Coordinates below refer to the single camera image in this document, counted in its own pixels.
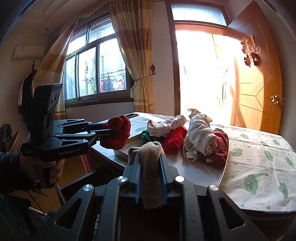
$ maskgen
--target door lock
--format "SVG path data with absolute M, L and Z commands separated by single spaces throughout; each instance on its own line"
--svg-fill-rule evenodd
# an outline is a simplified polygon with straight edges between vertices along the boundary
M 279 97 L 277 95 L 275 96 L 271 96 L 270 97 L 271 102 L 273 102 L 274 104 L 278 104 L 279 103 Z

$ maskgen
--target wooden door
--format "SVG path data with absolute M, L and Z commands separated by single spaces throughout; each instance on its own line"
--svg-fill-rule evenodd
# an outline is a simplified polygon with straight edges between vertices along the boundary
M 229 28 L 235 40 L 239 89 L 233 124 L 278 134 L 283 105 L 282 79 L 278 53 L 267 19 L 259 5 L 253 1 Z M 252 54 L 254 58 L 250 56 L 249 59 L 242 51 L 246 45 L 243 47 L 240 43 L 244 37 L 248 39 L 248 34 L 252 35 L 255 47 L 260 47 L 256 54 Z M 250 36 L 247 45 L 252 45 Z M 254 65 L 246 65 L 245 60 L 249 64 L 252 59 Z

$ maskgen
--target curtain tieback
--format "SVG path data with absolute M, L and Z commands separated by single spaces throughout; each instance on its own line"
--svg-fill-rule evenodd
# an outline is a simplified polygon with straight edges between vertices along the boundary
M 153 76 L 153 75 L 155 75 L 155 73 L 153 73 L 153 74 L 149 74 L 149 75 L 147 75 L 147 76 L 140 77 L 140 78 L 138 78 L 138 79 L 135 80 L 135 84 L 136 84 L 136 82 L 137 82 L 138 80 L 140 80 L 140 79 L 142 79 L 142 78 L 149 77 L 149 76 Z M 134 84 L 133 87 L 131 88 L 131 98 L 134 98 L 134 93 L 133 93 L 133 92 L 134 92 L 135 84 Z
M 140 77 L 140 78 L 136 79 L 135 82 L 138 81 L 138 80 L 140 80 L 140 79 L 142 79 L 142 78 L 146 78 L 146 77 L 153 76 L 153 75 L 155 75 L 155 74 L 149 74 L 147 76 Z

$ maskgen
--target window glass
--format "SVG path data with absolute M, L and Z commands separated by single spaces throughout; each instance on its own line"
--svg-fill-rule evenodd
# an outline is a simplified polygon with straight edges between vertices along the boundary
M 126 90 L 126 65 L 117 39 L 101 43 L 99 49 L 101 92 Z
M 83 30 L 82 32 L 75 35 L 71 39 L 71 43 L 69 44 L 67 55 L 75 52 L 76 50 L 86 45 L 86 33 L 87 33 L 87 29 Z
M 113 33 L 115 32 L 110 20 L 104 23 L 98 23 L 89 29 L 89 43 Z
M 226 26 L 225 18 L 219 8 L 193 4 L 172 4 L 172 12 L 174 20 L 200 21 Z
M 64 75 L 65 100 L 76 98 L 75 92 L 75 56 L 66 61 Z
M 96 48 L 78 56 L 79 96 L 96 94 Z

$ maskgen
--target folded clothing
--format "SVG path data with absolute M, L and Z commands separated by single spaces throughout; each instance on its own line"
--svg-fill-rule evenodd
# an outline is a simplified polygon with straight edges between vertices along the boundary
M 191 114 L 188 116 L 190 119 L 192 119 L 192 117 L 195 116 L 196 114 L 200 114 L 200 112 L 197 109 L 188 109 L 188 111 L 191 111 Z M 202 116 L 205 117 L 209 123 L 213 121 L 211 117 L 207 115 L 202 115 Z
M 206 159 L 212 160 L 212 162 L 208 162 L 209 165 L 222 168 L 227 161 L 228 136 L 222 130 L 214 130 L 213 133 L 217 136 L 217 148 L 211 155 L 208 155 Z
M 103 126 L 104 129 L 114 129 L 117 134 L 101 137 L 100 145 L 107 149 L 122 149 L 130 136 L 131 122 L 125 115 L 119 115 L 108 120 Z
M 142 131 L 141 134 L 141 140 L 144 144 L 148 143 L 148 142 L 153 142 L 153 141 L 163 141 L 162 137 L 154 137 L 154 136 L 150 136 L 149 135 L 149 131 L 148 130 L 144 130 Z
M 196 150 L 194 145 L 190 142 L 189 135 L 186 134 L 183 140 L 183 154 L 187 161 L 194 162 L 204 159 L 204 155 Z
M 161 188 L 159 156 L 163 149 L 159 142 L 148 142 L 141 147 L 131 147 L 128 151 L 128 165 L 134 164 L 138 154 L 141 162 L 140 197 L 144 208 L 156 208 L 165 204 Z
M 163 150 L 167 155 L 175 155 L 179 152 L 182 141 L 187 134 L 184 126 L 178 127 L 168 133 L 163 143 Z
M 212 132 L 206 117 L 196 113 L 189 123 L 188 136 L 198 152 L 204 156 L 212 154 L 216 148 L 216 135 Z
M 170 120 L 164 122 L 156 122 L 149 120 L 147 130 L 150 136 L 161 137 L 168 134 L 171 130 L 177 129 L 186 123 L 186 118 L 183 115 L 177 115 Z

